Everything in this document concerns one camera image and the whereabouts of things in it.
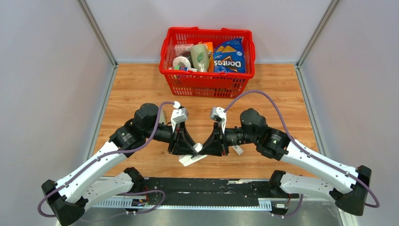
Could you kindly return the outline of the white stapler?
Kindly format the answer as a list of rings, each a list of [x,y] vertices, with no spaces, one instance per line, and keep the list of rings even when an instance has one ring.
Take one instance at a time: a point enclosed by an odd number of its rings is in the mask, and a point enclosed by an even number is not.
[[[202,148],[203,148],[203,144],[196,143],[193,146],[193,148],[194,148],[196,153],[199,153],[202,150]],[[207,157],[207,155],[201,155],[201,154],[195,155],[195,156],[194,155],[181,155],[179,157],[179,162],[184,167],[187,167],[187,166],[192,165],[192,164],[194,164],[194,163],[196,163],[196,162],[198,162],[198,161],[200,161],[200,160],[202,160],[202,159],[204,159],[206,157]]]

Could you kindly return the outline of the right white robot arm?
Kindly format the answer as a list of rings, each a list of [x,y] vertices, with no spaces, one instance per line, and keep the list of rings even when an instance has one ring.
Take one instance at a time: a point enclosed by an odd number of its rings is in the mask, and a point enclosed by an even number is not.
[[[301,167],[314,175],[304,177],[275,170],[268,183],[274,197],[315,196],[333,202],[349,214],[363,215],[370,168],[347,166],[309,149],[287,133],[269,127],[266,118],[253,108],[240,114],[240,127],[226,128],[226,113],[220,107],[212,110],[211,119],[215,121],[213,132],[202,148],[194,148],[198,155],[226,156],[230,146],[254,144],[262,156]]]

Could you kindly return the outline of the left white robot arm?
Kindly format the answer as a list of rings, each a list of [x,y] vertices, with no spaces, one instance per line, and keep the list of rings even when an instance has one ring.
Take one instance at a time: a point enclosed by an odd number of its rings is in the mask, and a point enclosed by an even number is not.
[[[76,170],[57,181],[44,182],[43,202],[51,208],[52,216],[61,225],[69,226],[80,220],[88,209],[115,195],[146,195],[144,178],[136,168],[126,168],[108,180],[99,181],[99,178],[153,140],[166,143],[171,154],[189,160],[198,157],[202,145],[195,143],[186,130],[186,109],[177,101],[172,102],[172,106],[171,121],[164,124],[160,122],[161,105],[141,105],[133,118]]]

